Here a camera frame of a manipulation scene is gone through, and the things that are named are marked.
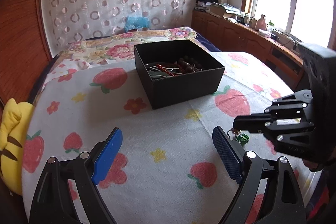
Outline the person's right hand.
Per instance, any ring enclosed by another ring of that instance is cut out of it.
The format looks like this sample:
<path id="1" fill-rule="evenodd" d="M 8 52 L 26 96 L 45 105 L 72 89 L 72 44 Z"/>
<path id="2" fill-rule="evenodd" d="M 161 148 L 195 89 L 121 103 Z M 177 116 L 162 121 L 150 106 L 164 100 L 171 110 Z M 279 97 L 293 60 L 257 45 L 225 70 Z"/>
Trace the person's right hand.
<path id="1" fill-rule="evenodd" d="M 322 163 L 311 162 L 305 159 L 303 159 L 302 161 L 304 166 L 306 166 L 311 172 L 319 172 L 324 168 L 324 165 Z"/>

